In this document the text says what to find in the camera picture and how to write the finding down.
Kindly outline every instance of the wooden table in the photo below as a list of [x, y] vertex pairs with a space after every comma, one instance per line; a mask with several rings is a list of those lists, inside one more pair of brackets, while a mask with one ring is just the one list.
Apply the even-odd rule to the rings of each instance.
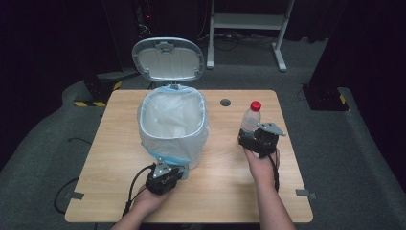
[[[197, 168], [180, 180], [175, 193], [145, 222], [259, 222], [255, 184], [237, 134], [251, 101], [262, 103], [261, 121], [275, 122], [286, 132], [280, 137], [279, 194], [294, 222], [310, 222], [313, 214], [304, 189], [277, 95], [271, 90], [199, 90], [205, 95], [210, 134]], [[123, 213], [134, 175], [156, 160], [141, 146], [137, 108], [147, 90], [114, 91], [84, 164], [65, 218], [70, 222], [116, 222]], [[230, 106], [220, 101], [228, 99]], [[138, 191], [146, 171], [134, 186]]]

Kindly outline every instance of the stand leg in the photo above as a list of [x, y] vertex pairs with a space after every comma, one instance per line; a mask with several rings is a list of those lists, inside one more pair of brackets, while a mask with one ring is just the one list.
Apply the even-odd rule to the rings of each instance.
[[278, 66], [279, 66], [281, 72], [287, 71], [286, 64], [284, 63], [282, 53], [281, 53], [281, 45], [282, 45], [284, 33], [286, 32], [286, 27], [289, 22], [290, 13], [292, 12], [294, 3], [295, 3], [295, 0], [289, 1], [289, 5], [287, 6], [286, 13], [284, 14], [282, 27], [281, 27], [280, 33], [278, 35], [278, 41], [277, 41], [277, 43], [272, 43], [272, 49], [274, 50], [275, 58], [277, 59], [277, 63], [278, 63]]
[[214, 0], [212, 0], [212, 14], [210, 16], [209, 48], [207, 50], [207, 68], [214, 68]]

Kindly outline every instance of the black cable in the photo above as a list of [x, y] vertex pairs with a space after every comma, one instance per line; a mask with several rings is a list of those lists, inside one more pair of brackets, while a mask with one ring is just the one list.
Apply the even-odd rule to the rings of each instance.
[[74, 178], [74, 179], [69, 180], [66, 184], [64, 184], [64, 185], [62, 186], [62, 188], [59, 189], [59, 191], [57, 191], [57, 193], [56, 193], [56, 195], [55, 195], [55, 198], [54, 198], [54, 208], [56, 209], [57, 212], [59, 212], [59, 213], [61, 213], [61, 214], [63, 214], [63, 215], [66, 214], [66, 211], [63, 211], [63, 210], [61, 210], [59, 207], [57, 207], [57, 197], [60, 195], [60, 193], [62, 192], [62, 190], [64, 190], [68, 185], [70, 185], [72, 182], [77, 181], [78, 179], [79, 179], [79, 178], [77, 177], [77, 178]]
[[152, 81], [147, 89], [154, 89], [154, 88], [156, 88], [156, 83], [155, 83], [155, 81]]
[[141, 169], [141, 170], [135, 175], [134, 179], [132, 180], [131, 186], [130, 186], [130, 188], [129, 188], [128, 200], [127, 200], [127, 202], [125, 203], [125, 208], [124, 208], [124, 211], [123, 211], [123, 216], [125, 216], [125, 214], [127, 214], [127, 213], [129, 212], [129, 209], [130, 209], [130, 207], [131, 207], [131, 204], [132, 204], [132, 201], [134, 200], [134, 198], [137, 197], [137, 195], [139, 195], [139, 194], [143, 191], [143, 190], [140, 191], [137, 195], [134, 196], [134, 198], [132, 198], [132, 189], [134, 188], [135, 181], [138, 179], [138, 176], [140, 176], [141, 173], [143, 173], [145, 170], [147, 170], [147, 169], [153, 169], [153, 168], [152, 168], [153, 166], [154, 166], [153, 164], [152, 164], [152, 165], [149, 165], [149, 166], [146, 166], [146, 167], [144, 167], [143, 169]]
[[81, 138], [78, 138], [78, 137], [71, 137], [71, 138], [68, 138], [68, 141], [69, 141], [69, 142], [72, 142], [73, 140], [79, 140], [79, 141], [85, 142], [85, 143], [87, 143], [87, 144], [89, 144], [89, 145], [92, 145], [91, 142], [86, 141], [86, 140], [81, 139]]
[[222, 38], [221, 40], [225, 40], [225, 41], [236, 41], [236, 44], [235, 44], [233, 47], [228, 48], [228, 49], [219, 48], [218, 46], [215, 46], [215, 45], [214, 45], [214, 47], [215, 47], [217, 50], [220, 50], [220, 51], [232, 51], [232, 50], [234, 50], [234, 49], [239, 45], [239, 39], [236, 38], [236, 37], [234, 37], [234, 36]]
[[197, 39], [202, 35], [204, 27], [206, 25], [206, 21], [207, 21], [207, 14], [209, 13], [209, 0], [206, 1], [206, 10], [205, 10], [205, 14], [204, 14], [204, 20], [203, 20], [203, 25], [202, 25], [202, 29], [200, 30], [200, 33], [197, 35]]
[[[278, 151], [275, 151], [276, 155], [276, 159], [278, 162]], [[268, 155], [269, 159], [271, 160], [271, 164], [272, 164], [272, 168], [274, 170], [274, 180], [275, 180], [275, 190], [278, 192], [279, 191], [279, 187], [280, 187], [280, 183], [279, 183], [279, 173], [278, 173], [278, 167], [275, 164], [274, 160], [272, 159], [271, 155]]]

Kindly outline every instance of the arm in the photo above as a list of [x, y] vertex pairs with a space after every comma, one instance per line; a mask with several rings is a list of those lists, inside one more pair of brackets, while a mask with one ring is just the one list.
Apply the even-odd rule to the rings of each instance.
[[140, 193], [134, 200], [130, 211], [123, 216], [111, 230], [137, 230], [140, 228], [143, 220], [155, 210], [170, 196], [172, 191], [163, 195], [152, 194], [145, 186], [141, 187]]
[[248, 149], [244, 149], [244, 152], [257, 188], [260, 229], [295, 229], [292, 219], [275, 190], [274, 171], [270, 160], [266, 157], [257, 158]]

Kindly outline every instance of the gray carpet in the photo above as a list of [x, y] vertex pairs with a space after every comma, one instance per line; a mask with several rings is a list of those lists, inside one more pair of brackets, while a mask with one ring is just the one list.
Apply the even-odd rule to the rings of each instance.
[[[350, 90], [340, 88], [350, 111], [309, 109], [302, 83], [308, 83], [326, 41], [284, 41], [288, 71], [280, 73], [269, 43], [217, 41], [214, 69], [188, 83], [197, 89], [272, 89], [278, 94], [314, 220], [298, 229], [406, 229], [406, 197], [380, 155]], [[146, 89], [141, 78], [124, 80], [121, 89]], [[76, 107], [88, 100], [83, 82], [68, 87], [63, 107], [42, 120], [21, 142], [0, 174], [0, 229], [93, 229], [94, 223], [69, 223], [54, 207], [54, 197], [78, 177], [104, 112], [103, 107]], [[57, 207], [66, 209], [65, 188]], [[109, 229], [112, 223], [99, 223]], [[257, 225], [205, 224], [204, 229], [258, 229]], [[144, 229], [180, 229], [180, 225], [145, 225]]]

